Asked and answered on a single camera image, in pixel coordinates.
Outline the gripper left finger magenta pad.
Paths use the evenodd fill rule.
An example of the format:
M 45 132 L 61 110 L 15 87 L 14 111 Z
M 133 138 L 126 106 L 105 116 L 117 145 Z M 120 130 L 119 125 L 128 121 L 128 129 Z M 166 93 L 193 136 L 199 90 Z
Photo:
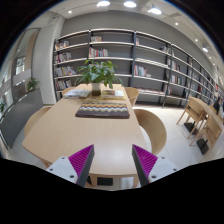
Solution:
M 61 156 L 47 168 L 47 171 L 84 187 L 94 154 L 94 145 L 87 146 L 69 157 Z

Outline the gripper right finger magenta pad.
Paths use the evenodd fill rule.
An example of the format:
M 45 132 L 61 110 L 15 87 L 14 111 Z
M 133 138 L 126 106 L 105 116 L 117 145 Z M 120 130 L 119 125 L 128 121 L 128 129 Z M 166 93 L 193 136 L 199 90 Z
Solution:
M 158 157 L 135 144 L 132 145 L 132 157 L 141 186 L 148 185 L 178 170 L 165 157 Z

